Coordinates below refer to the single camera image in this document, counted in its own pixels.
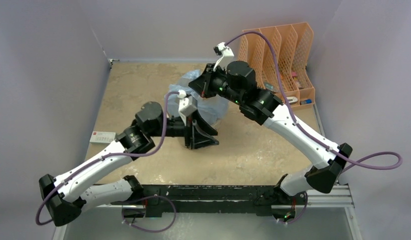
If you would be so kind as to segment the blue small item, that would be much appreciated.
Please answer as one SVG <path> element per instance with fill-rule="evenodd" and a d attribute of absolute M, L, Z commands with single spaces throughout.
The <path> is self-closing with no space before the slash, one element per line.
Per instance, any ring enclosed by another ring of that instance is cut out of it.
<path fill-rule="evenodd" d="M 300 101 L 300 105 L 308 105 L 308 104 L 312 104 L 313 101 L 311 99 L 305 99 Z"/>

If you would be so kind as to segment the orange file organizer rack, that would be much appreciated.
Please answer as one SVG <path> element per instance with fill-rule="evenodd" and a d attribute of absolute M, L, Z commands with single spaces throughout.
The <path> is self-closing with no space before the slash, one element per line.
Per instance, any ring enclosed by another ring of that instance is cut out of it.
<path fill-rule="evenodd" d="M 268 26 L 244 30 L 240 38 L 238 60 L 245 61 L 256 72 L 257 85 L 264 88 L 268 82 L 282 98 L 295 96 L 298 103 L 293 109 L 305 109 L 315 103 L 315 88 L 307 74 L 307 61 L 314 40 L 314 32 L 308 22 Z M 311 104 L 300 101 L 311 99 Z"/>

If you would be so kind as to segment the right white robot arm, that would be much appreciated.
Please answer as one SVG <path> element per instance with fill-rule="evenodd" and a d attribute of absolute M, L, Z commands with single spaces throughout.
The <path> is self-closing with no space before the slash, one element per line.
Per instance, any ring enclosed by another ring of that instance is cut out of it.
<path fill-rule="evenodd" d="M 342 157 L 349 157 L 352 147 L 327 139 L 291 115 L 288 105 L 279 97 L 258 87 L 256 72 L 247 62 L 233 61 L 226 69 L 208 63 L 188 86 L 202 98 L 220 96 L 237 104 L 246 118 L 279 134 L 309 159 L 310 167 L 279 181 L 274 190 L 279 203 L 285 204 L 307 190 L 324 194 L 332 191 L 346 165 Z"/>

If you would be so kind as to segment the white red small box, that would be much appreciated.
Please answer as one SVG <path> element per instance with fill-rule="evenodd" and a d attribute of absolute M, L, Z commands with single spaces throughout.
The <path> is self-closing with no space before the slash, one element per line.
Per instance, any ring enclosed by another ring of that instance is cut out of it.
<path fill-rule="evenodd" d="M 93 131 L 89 142 L 91 144 L 110 144 L 116 138 L 115 132 Z"/>

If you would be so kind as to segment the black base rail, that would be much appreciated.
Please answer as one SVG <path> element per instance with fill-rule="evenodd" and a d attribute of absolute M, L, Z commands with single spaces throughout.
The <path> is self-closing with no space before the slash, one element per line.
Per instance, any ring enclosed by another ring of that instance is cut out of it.
<path fill-rule="evenodd" d="M 306 202 L 306 192 L 289 196 L 276 185 L 164 185 L 138 184 L 122 205 L 140 204 L 147 217 L 163 213 L 255 214 L 290 220 L 297 205 Z"/>

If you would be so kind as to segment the beige paper trash bin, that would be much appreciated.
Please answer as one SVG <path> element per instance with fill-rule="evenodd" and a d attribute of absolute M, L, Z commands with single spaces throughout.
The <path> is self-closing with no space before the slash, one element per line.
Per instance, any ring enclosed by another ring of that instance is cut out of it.
<path fill-rule="evenodd" d="M 212 124 L 211 126 L 218 131 L 218 128 L 219 128 L 220 124 L 221 124 L 221 120 L 218 119 L 218 120 L 217 120 L 214 124 Z M 197 129 L 195 128 L 195 137 L 197 137 L 197 136 L 204 136 L 204 137 L 209 137 L 209 138 L 210 138 L 210 137 L 215 138 L 215 136 L 203 135 L 203 134 L 199 133 L 199 132 L 197 131 Z"/>

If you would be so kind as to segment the white stapler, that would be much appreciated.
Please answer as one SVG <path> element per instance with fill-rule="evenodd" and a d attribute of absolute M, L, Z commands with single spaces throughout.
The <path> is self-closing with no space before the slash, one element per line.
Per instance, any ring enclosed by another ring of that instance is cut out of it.
<path fill-rule="evenodd" d="M 298 103 L 298 101 L 299 101 L 299 99 L 295 96 L 288 96 L 287 100 L 288 100 L 288 103 L 290 105 L 294 105 L 294 104 Z"/>

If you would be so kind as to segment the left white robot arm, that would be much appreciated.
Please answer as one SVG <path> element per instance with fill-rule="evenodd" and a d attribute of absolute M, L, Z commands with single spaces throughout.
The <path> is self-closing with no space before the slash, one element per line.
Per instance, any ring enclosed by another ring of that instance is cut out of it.
<path fill-rule="evenodd" d="M 99 180 L 140 157 L 155 154 L 166 137 L 181 137 L 192 150 L 217 145 L 218 132 L 200 115 L 196 103 L 184 99 L 179 105 L 181 114 L 168 117 L 158 102 L 145 103 L 131 125 L 95 156 L 58 176 L 41 177 L 41 207 L 48 210 L 50 221 L 60 227 L 100 205 L 145 202 L 144 188 L 133 175 L 108 184 L 99 184 Z"/>

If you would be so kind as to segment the blue plastic trash bag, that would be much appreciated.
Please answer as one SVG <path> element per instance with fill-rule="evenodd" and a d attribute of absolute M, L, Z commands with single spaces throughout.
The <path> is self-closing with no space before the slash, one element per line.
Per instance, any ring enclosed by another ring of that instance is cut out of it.
<path fill-rule="evenodd" d="M 229 110 L 229 101 L 221 96 L 211 98 L 200 97 L 193 89 L 188 86 L 188 83 L 201 75 L 200 69 L 191 70 L 185 73 L 176 83 L 170 84 L 168 92 L 178 92 L 179 90 L 186 91 L 197 100 L 197 108 L 201 117 L 209 124 L 214 124 L 218 119 L 222 120 Z"/>

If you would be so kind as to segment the aluminium frame rail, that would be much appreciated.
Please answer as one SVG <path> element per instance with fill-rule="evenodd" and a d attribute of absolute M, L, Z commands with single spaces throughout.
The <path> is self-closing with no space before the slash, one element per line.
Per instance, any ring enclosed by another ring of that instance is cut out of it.
<path fill-rule="evenodd" d="M 295 218 L 283 220 L 251 213 L 177 213 L 147 217 L 141 204 L 108 203 L 84 211 L 58 226 L 55 240 L 360 240 L 349 186 L 336 185 L 328 194 L 306 192 L 295 206 Z"/>

